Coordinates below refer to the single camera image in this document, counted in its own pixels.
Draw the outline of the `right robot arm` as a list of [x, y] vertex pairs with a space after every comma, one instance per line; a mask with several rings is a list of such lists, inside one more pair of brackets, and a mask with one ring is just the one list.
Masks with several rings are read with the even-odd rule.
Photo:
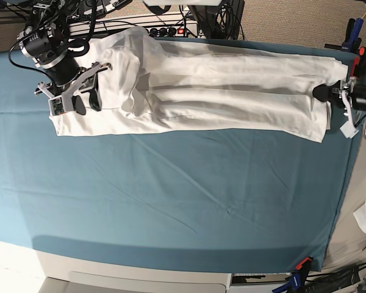
[[45, 95], [52, 116], [69, 112], [85, 115], [81, 98], [88, 94], [90, 108], [99, 112], [102, 102], [98, 73], [111, 69], [111, 64], [95, 62], [89, 68], [80, 66], [78, 57], [90, 50], [90, 40], [99, 17], [97, 1], [90, 3], [89, 31], [84, 38], [71, 38], [68, 20], [77, 16], [80, 1], [32, 1], [26, 27], [18, 34], [14, 48], [34, 61], [32, 71], [43, 74], [48, 82], [39, 82], [35, 95]]

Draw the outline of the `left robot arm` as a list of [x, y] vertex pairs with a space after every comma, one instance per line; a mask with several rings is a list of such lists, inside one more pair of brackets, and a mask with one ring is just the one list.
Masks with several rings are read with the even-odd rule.
[[366, 76], [366, 46], [362, 46], [359, 37], [366, 13], [361, 18], [351, 18], [348, 21], [345, 39], [341, 45], [325, 44], [326, 49], [349, 52], [355, 55], [348, 81], [338, 81], [334, 85], [319, 85], [313, 89], [313, 97], [322, 102], [329, 102], [333, 106], [343, 108], [345, 114], [351, 118], [351, 111], [357, 110], [364, 115], [354, 122], [358, 127], [366, 118], [366, 85], [362, 79]]

